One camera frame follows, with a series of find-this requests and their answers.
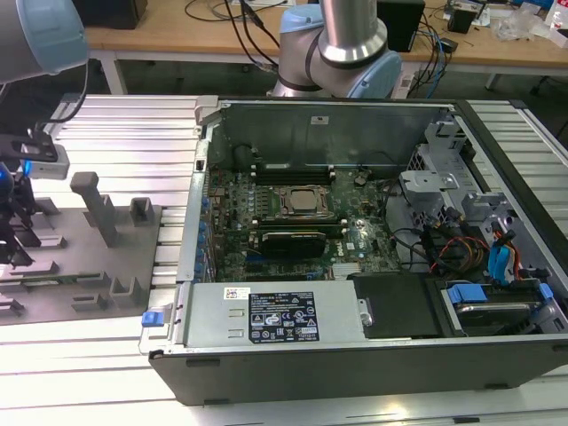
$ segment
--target power supply label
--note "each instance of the power supply label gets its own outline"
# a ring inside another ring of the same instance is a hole
[[[252,343],[317,342],[312,292],[248,295],[248,339]]]

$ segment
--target motherboard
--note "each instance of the motherboard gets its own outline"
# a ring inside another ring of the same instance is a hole
[[[326,173],[329,180],[212,170],[215,281],[344,280],[400,270],[380,215],[384,181],[362,168]],[[292,185],[263,185],[270,183]]]

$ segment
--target table leg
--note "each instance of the table leg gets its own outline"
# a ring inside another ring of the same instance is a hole
[[[114,56],[105,55],[99,58],[99,60],[103,67],[103,72],[105,73],[106,82],[108,83],[108,88],[110,89],[111,94],[128,94],[118,59]]]
[[[392,99],[406,99],[412,86],[414,75],[420,71],[420,66],[421,64],[419,62],[402,63],[402,70],[400,71],[397,83],[394,85],[394,89],[390,95]]]
[[[493,89],[495,89],[495,86],[497,85],[497,83],[501,79],[501,76],[502,76],[502,74],[491,74],[491,75],[489,75],[489,80],[487,80],[487,83],[485,83],[485,88],[488,89],[489,91],[492,91]]]

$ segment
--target sticker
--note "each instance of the sticker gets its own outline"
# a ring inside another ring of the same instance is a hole
[[[252,343],[317,342],[320,339],[312,292],[247,293],[247,296],[248,339]]]
[[[326,126],[329,124],[329,117],[323,115],[314,115],[312,117],[312,124]]]
[[[225,287],[223,298],[225,300],[247,300],[250,294],[250,287]]]

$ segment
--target aluminum extrusion table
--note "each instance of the aluminum extrusion table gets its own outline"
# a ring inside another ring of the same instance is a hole
[[[70,177],[94,170],[100,191],[115,205],[149,196],[165,207],[150,305],[167,304],[174,294],[197,138],[195,100],[90,96],[72,122],[51,128],[67,149]],[[528,111],[509,102],[471,104],[568,233],[565,150]],[[62,104],[56,115],[71,108]],[[61,207],[83,205],[68,182],[36,181],[34,187]],[[493,425],[568,422],[568,367],[513,390],[186,407],[140,355],[141,330],[138,317],[0,327],[0,424],[454,424],[463,416]]]

